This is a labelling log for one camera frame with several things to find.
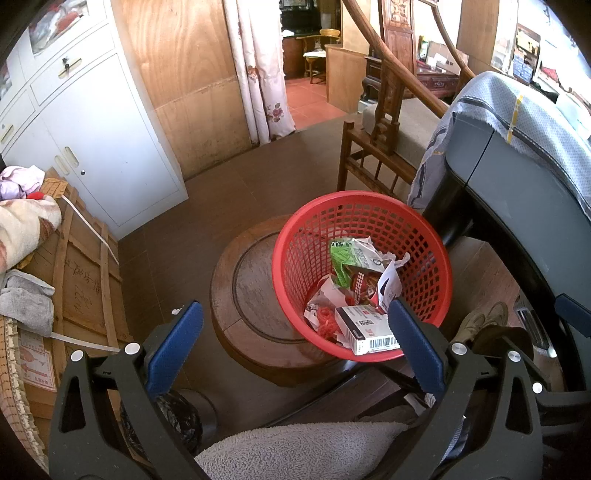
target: gray cushion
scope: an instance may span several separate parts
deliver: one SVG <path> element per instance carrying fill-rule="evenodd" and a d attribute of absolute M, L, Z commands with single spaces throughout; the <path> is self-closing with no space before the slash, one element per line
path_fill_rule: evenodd
<path fill-rule="evenodd" d="M 376 107 L 377 104 L 369 105 L 362 114 L 361 123 L 370 135 L 374 131 Z M 402 101 L 398 121 L 400 130 L 396 153 L 418 168 L 431 136 L 439 124 L 439 118 L 421 100 L 409 98 Z"/>

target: curtain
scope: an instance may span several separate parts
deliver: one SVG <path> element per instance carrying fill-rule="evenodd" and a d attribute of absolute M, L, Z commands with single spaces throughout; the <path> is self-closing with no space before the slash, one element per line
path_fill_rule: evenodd
<path fill-rule="evenodd" d="M 253 145 L 264 145 L 296 129 L 285 92 L 279 2 L 223 3 L 248 132 Z"/>

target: pink cloth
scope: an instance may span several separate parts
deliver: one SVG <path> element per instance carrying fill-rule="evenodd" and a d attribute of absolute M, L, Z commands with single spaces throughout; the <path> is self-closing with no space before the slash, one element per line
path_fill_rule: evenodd
<path fill-rule="evenodd" d="M 0 200 L 24 199 L 41 188 L 45 172 L 35 165 L 7 167 L 0 173 Z"/>

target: round wooden stool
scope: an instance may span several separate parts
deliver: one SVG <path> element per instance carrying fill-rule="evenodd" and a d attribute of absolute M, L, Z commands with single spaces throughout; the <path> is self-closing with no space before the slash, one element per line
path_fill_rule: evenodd
<path fill-rule="evenodd" d="M 272 218 L 237 236 L 220 257 L 211 287 L 213 326 L 225 350 L 283 387 L 334 374 L 343 362 L 305 340 L 275 297 L 271 257 L 289 217 Z"/>

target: carved wood panel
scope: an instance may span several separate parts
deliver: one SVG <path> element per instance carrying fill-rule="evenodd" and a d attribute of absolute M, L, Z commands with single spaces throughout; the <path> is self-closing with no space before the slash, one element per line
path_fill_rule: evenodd
<path fill-rule="evenodd" d="M 414 18 L 411 0 L 382 0 L 382 32 L 388 48 L 415 73 Z"/>

